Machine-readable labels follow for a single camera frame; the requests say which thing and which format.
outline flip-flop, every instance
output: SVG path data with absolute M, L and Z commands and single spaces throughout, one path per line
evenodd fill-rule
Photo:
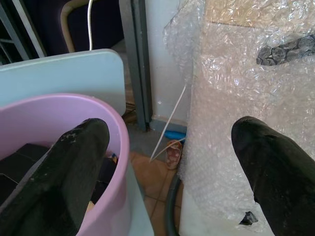
M 177 140 L 171 140 L 167 143 L 167 145 L 171 145 Z M 183 145 L 179 143 L 175 143 L 172 146 L 166 149 L 166 165 L 169 170 L 174 170 L 177 168 L 177 165 L 182 156 Z

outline plastic wrap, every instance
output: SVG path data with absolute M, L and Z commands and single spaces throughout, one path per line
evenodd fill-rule
M 186 65 L 194 61 L 181 177 L 206 214 L 244 227 L 238 223 L 251 211 L 258 222 L 246 227 L 264 232 L 268 225 L 234 153 L 231 127 L 240 117 L 257 117 L 315 157 L 315 57 L 304 53 L 315 47 L 303 42 L 315 32 L 315 3 L 208 0 L 200 12 L 201 5 L 188 1 L 174 17 L 180 23 L 173 19 L 166 28 L 186 81 L 192 78 Z M 191 35 L 190 26 L 200 30 Z M 294 58 L 289 49 L 304 54 Z

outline white wire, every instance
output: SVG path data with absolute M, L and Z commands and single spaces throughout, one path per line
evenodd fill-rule
M 171 113 L 171 116 L 169 117 L 169 119 L 168 119 L 168 121 L 167 121 L 167 123 L 166 123 L 166 125 L 165 125 L 165 127 L 164 127 L 164 129 L 163 129 L 163 131 L 162 131 L 162 133 L 161 133 L 161 136 L 160 136 L 159 141 L 158 141 L 158 143 L 157 143 L 157 145 L 156 145 L 156 148 L 154 149 L 154 151 L 153 151 L 153 153 L 152 153 L 152 155 L 151 155 L 151 157 L 150 157 L 150 162 L 153 161 L 153 157 L 154 157 L 154 155 L 155 155 L 155 153 L 156 153 L 156 151 L 157 151 L 157 149 L 158 149 L 159 144 L 160 144 L 161 141 L 162 141 L 163 135 L 164 135 L 164 133 L 165 133 L 167 127 L 168 127 L 168 124 L 170 123 L 171 119 L 173 118 L 173 115 L 174 115 L 174 113 L 175 113 L 175 111 L 176 111 L 176 109 L 177 109 L 177 106 L 178 106 L 179 102 L 181 101 L 181 99 L 182 99 L 182 97 L 183 97 L 183 94 L 184 94 L 185 90 L 186 90 L 186 84 L 185 84 L 185 86 L 184 86 L 184 88 L 183 88 L 183 91 L 182 91 L 181 95 L 180 95 L 179 98 L 178 98 L 178 101 L 177 101 L 177 103 L 176 103 L 176 105 L 175 105 L 175 107 L 174 107 L 174 109 L 173 109 L 173 111 L 172 111 L 172 113 Z
M 93 42 L 92 42 L 92 28 L 91 28 L 91 9 L 92 9 L 92 3 L 93 0 L 89 0 L 89 6 L 88 6 L 88 32 L 89 32 L 89 50 L 91 51 L 93 48 Z
M 168 149 L 169 147 L 173 146 L 173 144 L 179 143 L 183 140 L 185 140 L 186 138 L 182 138 L 180 140 L 177 140 L 176 142 L 173 142 L 172 144 L 168 145 L 166 148 L 164 148 L 162 151 L 160 151 L 153 159 L 152 161 L 154 161 L 158 156 L 160 156 L 166 149 Z

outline metal frame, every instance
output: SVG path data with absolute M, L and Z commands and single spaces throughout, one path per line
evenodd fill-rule
M 13 21 L 11 21 L 11 16 L 8 13 L 5 5 L 0 2 L 0 19 L 8 32 L 9 36 L 11 37 L 16 49 L 18 50 L 22 60 L 29 60 L 30 56 L 26 49 L 23 46 L 21 36 L 19 35 L 19 32 L 14 25 Z
M 6 50 L 6 48 L 3 46 L 2 42 L 0 41 L 0 48 L 3 50 L 6 58 L 9 60 L 10 63 L 13 63 L 13 60 L 10 56 L 10 54 L 8 53 L 8 51 Z
M 145 0 L 120 0 L 119 5 L 138 125 L 147 130 L 153 112 Z
M 43 57 L 46 57 L 47 54 L 45 52 L 45 49 L 40 41 L 40 38 L 35 30 L 35 27 L 31 21 L 31 18 L 24 6 L 24 3 L 23 1 L 20 1 L 20 0 L 12 0 L 13 4 L 14 4 L 14 7 L 16 9 L 16 11 L 18 12 L 21 20 L 22 20 L 22 23 L 25 27 L 25 30 L 27 31 L 30 39 L 31 39 L 31 42 L 38 54 L 38 56 L 40 58 L 43 58 Z

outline plastic bucket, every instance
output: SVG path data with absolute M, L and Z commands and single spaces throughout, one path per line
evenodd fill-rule
M 26 143 L 49 146 L 88 118 L 100 118 L 107 123 L 108 150 L 114 152 L 119 161 L 106 191 L 86 214 L 77 236 L 127 236 L 130 228 L 126 192 L 129 138 L 124 121 L 105 102 L 78 94 L 50 94 L 1 107 L 0 159 Z

